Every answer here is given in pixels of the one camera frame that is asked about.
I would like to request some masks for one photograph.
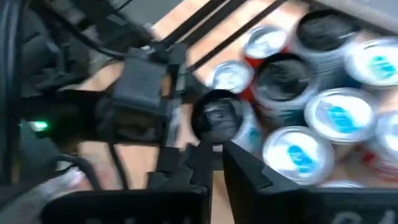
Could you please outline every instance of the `aluminum can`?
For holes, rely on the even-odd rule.
[[[252,85],[259,117],[273,128],[305,125],[306,103],[319,92],[319,80],[293,54],[274,54],[261,65]]]
[[[285,30],[276,26],[260,26],[249,31],[243,46],[243,58],[253,68],[258,68],[269,56],[282,51],[287,41]]]
[[[216,151],[231,140],[258,156],[263,132],[251,105],[228,90],[211,90],[193,107],[191,126],[199,140],[211,141]]]
[[[376,133],[364,145],[363,164],[378,177],[398,180],[398,111],[380,116]]]
[[[345,86],[378,97],[398,86],[398,38],[383,37],[353,47],[344,60]]]
[[[334,180],[321,184],[324,188],[365,188],[362,184],[350,180]]]
[[[254,70],[246,62],[228,60],[219,64],[206,80],[210,89],[229,90],[244,100],[252,102],[250,85],[254,79]]]
[[[376,113],[376,100],[369,93],[336,88],[308,102],[304,117],[308,127],[333,143],[336,160],[340,160],[374,135]]]
[[[330,142],[303,126],[284,127],[271,133],[262,148],[262,159],[299,185],[323,182],[335,164]]]
[[[321,90],[342,87],[343,59],[354,45],[358,27],[332,10],[309,12],[299,20],[287,51],[307,60],[321,78]]]

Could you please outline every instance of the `metal rod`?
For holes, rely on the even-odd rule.
[[[227,39],[222,41],[217,47],[215,47],[213,50],[208,52],[205,56],[203,56],[201,59],[199,59],[197,62],[195,62],[189,69],[197,70],[200,68],[202,65],[204,65],[207,61],[209,61],[212,57],[220,53],[225,47],[227,47],[229,44],[234,42],[238,37],[240,37],[242,34],[244,34],[246,31],[248,31],[252,26],[256,25],[258,22],[260,22],[264,17],[268,16],[270,13],[275,11],[279,6],[281,6],[283,3],[285,3],[288,0],[276,0],[272,4],[270,4],[268,7],[266,7],[263,11],[261,11],[258,15],[256,15],[253,19],[251,19],[248,23],[243,25],[239,30],[237,30],[235,33],[233,33],[231,36],[229,36]]]
[[[190,35],[184,38],[181,42],[188,46],[195,45],[200,39],[206,36],[213,30],[220,22],[223,22],[232,12],[237,10],[247,0],[230,0],[221,9],[215,12],[202,25],[196,28]]]
[[[171,34],[169,34],[163,42],[170,47],[172,44],[176,43],[181,37],[190,32],[198,23],[200,23],[206,16],[211,14],[218,6],[222,5],[227,0],[210,0],[199,10],[197,10],[194,15],[189,17],[185,22],[183,22],[179,27],[177,27]]]

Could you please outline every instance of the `green led light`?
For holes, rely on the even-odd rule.
[[[31,121],[29,124],[34,131],[45,131],[49,127],[45,121]]]

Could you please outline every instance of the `wooden surface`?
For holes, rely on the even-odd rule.
[[[165,37],[176,27],[178,27],[185,19],[190,17],[196,10],[198,10],[207,1],[205,0],[184,0],[173,11],[166,15],[161,21],[154,25],[153,29],[159,38]],[[248,0],[236,12],[231,14],[228,19],[222,22],[212,32],[210,32],[204,39],[199,41],[190,49],[190,62],[196,62],[199,58],[204,56],[212,48],[218,45],[221,41],[238,30],[250,18],[255,16],[258,12],[269,5],[270,0]],[[306,5],[294,2],[285,3],[280,9],[273,12],[269,17],[265,18],[260,24],[275,24],[279,27],[289,30],[295,22],[305,13]],[[206,65],[198,70],[198,76],[203,79],[211,70],[219,63],[225,60],[240,58],[240,50],[243,44],[244,37],[238,39],[224,51],[218,54],[215,58],[210,60]],[[91,80],[88,80],[80,88],[86,90],[103,90],[111,82],[113,82],[123,69],[122,63],[115,63],[108,65],[100,70]],[[390,98],[386,108],[394,108],[395,104]],[[180,130],[180,139],[177,147],[184,147],[187,142],[197,142],[192,136],[190,126],[188,125],[188,118],[190,114],[190,107],[184,106],[184,117],[182,119],[182,127]],[[157,149],[154,147],[144,146],[118,146],[120,155],[123,157],[124,165],[127,170],[131,188],[144,188],[146,184],[146,172],[153,170]],[[109,157],[106,153],[106,146],[99,142],[84,142],[81,144],[80,152],[85,157],[90,158],[96,164],[99,164],[99,169],[106,170],[111,168]],[[345,166],[338,166],[331,176],[332,179],[354,179],[354,177],[345,171]],[[374,179],[364,178],[370,184],[374,183]],[[116,178],[113,170],[103,174],[103,183],[107,188],[113,189],[117,187]],[[229,207],[228,195],[224,183],[223,172],[215,172],[213,180],[213,205],[212,205],[212,223],[233,223],[231,210]]]

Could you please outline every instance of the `red can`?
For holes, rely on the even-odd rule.
[[[257,69],[269,56],[279,53],[286,45],[287,33],[276,26],[260,26],[249,31],[243,47],[243,57]]]
[[[219,64],[206,79],[206,86],[212,89],[229,90],[240,98],[253,101],[251,84],[254,70],[246,62],[229,60]]]

